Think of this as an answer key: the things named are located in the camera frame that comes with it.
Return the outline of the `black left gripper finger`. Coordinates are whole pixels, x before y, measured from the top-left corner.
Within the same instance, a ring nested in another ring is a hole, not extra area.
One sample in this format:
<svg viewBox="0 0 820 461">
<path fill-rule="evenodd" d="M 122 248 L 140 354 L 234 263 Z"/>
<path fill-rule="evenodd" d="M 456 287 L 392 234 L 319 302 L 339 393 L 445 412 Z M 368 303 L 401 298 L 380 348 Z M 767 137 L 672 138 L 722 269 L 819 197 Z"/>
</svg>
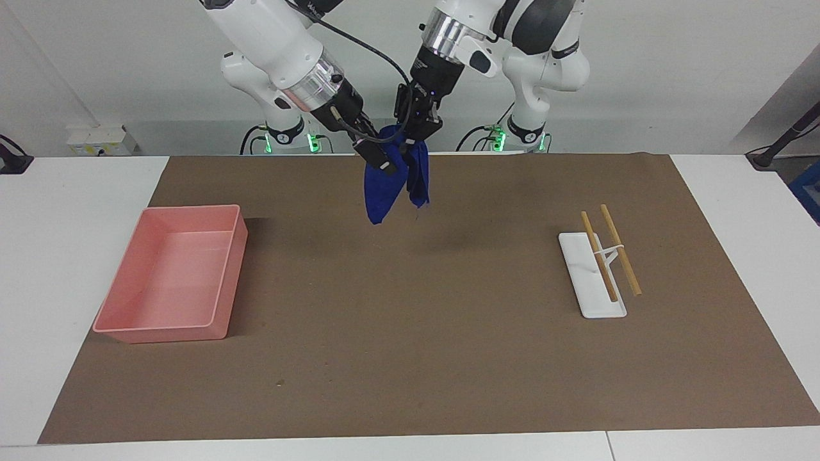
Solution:
<svg viewBox="0 0 820 461">
<path fill-rule="evenodd" d="M 395 118 L 402 133 L 410 135 L 413 119 L 413 84 L 402 83 L 397 88 L 395 99 Z"/>
<path fill-rule="evenodd" d="M 410 140 L 427 140 L 443 126 L 437 106 L 415 111 L 410 117 Z"/>
</svg>

